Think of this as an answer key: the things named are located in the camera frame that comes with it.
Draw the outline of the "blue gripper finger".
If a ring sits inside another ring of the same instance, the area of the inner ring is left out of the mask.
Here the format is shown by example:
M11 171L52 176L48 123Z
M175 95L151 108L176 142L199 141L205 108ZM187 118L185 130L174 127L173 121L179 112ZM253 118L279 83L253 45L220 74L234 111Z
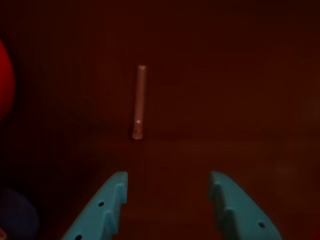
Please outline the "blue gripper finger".
M229 176L211 171L208 197L224 240L281 240L282 236L253 199Z
M98 189L63 235L63 240L111 240L127 203L128 173L118 171Z

